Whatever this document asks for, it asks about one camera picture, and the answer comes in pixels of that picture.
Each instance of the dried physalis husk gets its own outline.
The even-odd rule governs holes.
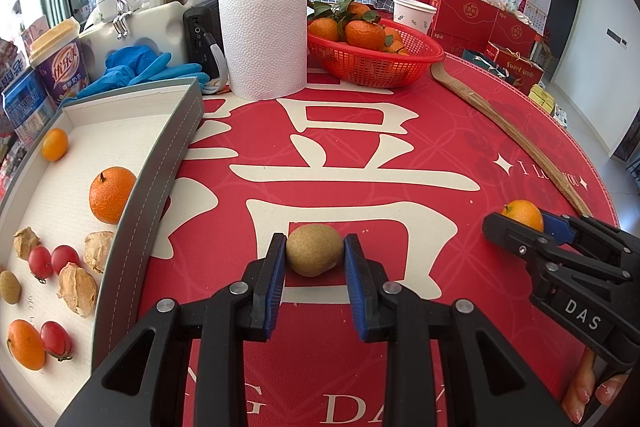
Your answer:
[[[36,248],[39,244],[40,238],[33,233],[31,227],[18,230],[18,232],[14,233],[15,253],[17,253],[20,259],[28,261],[31,250]]]
[[[94,278],[74,263],[67,263],[60,270],[58,298],[65,299],[71,311],[87,318],[94,309],[98,288]]]
[[[113,232],[92,232],[84,238],[84,262],[96,273],[103,273],[113,243]]]

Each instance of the kiwi fruit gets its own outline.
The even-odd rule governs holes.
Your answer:
[[[289,234],[286,255],[294,272],[316,277],[342,261],[344,243],[329,225],[302,225]]]
[[[9,270],[0,273],[0,295],[9,304],[17,304],[20,300],[22,287],[15,275]]]

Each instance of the cup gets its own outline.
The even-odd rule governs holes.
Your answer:
[[[438,10],[415,0],[394,0],[394,21],[426,33]]]

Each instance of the red basket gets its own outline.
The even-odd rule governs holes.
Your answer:
[[[398,30],[409,55],[365,50],[307,34],[309,52],[333,76],[368,87],[406,86],[444,58],[442,47],[427,35],[391,20],[382,22]]]

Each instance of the human hand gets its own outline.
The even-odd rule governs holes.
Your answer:
[[[578,425],[584,416],[584,408],[591,399],[596,377],[593,373],[593,363],[596,354],[589,348],[584,350],[582,359],[575,370],[574,379],[562,401],[565,414]],[[628,375],[616,375],[601,384],[596,390],[596,399],[603,405],[609,406],[616,398],[626,382]]]

